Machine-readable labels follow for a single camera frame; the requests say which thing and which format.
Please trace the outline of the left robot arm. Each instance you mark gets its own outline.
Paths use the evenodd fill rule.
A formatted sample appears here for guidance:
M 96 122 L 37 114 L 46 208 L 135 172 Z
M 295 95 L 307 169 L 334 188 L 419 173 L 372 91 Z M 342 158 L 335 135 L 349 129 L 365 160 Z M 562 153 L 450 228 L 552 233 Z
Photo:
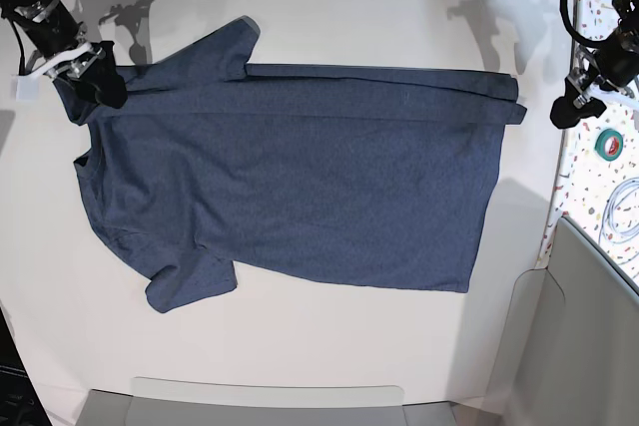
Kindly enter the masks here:
M 610 104 L 638 110 L 638 0 L 559 0 L 574 64 L 550 120 L 566 130 Z

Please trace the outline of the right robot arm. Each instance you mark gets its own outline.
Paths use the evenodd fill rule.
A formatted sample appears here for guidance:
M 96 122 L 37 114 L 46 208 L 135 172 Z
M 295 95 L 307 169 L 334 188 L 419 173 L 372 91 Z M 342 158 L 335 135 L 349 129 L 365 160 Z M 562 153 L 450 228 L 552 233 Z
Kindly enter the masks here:
M 16 36 L 25 33 L 35 47 L 30 58 L 20 45 L 14 96 L 20 101 L 38 97 L 39 80 L 60 79 L 86 101 L 119 109 L 127 98 L 118 74 L 111 41 L 91 42 L 86 26 L 77 22 L 61 0 L 1 0 L 1 17 Z

